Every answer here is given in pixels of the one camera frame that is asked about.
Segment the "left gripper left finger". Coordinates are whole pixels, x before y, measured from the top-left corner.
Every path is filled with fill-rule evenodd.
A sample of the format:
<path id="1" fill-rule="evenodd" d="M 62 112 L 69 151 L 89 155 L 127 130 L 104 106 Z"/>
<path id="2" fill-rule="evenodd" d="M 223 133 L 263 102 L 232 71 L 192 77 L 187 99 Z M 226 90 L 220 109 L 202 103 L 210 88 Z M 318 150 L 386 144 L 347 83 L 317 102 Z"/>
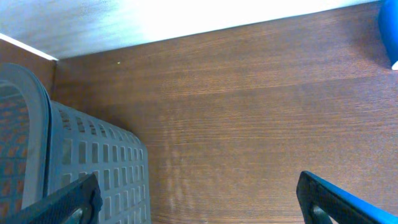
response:
<path id="1" fill-rule="evenodd" d="M 98 223 L 102 205 L 96 176 L 86 174 L 42 200 L 1 219 L 1 223 L 95 224 Z"/>

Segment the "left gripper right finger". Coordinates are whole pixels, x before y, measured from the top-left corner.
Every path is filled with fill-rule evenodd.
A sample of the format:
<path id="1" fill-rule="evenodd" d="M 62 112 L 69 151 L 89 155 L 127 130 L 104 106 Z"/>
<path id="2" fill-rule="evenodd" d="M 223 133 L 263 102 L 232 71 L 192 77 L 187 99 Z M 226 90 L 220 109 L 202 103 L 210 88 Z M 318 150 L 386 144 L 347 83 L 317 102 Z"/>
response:
<path id="1" fill-rule="evenodd" d="M 305 223 L 397 223 L 397 217 L 303 171 L 296 194 Z"/>

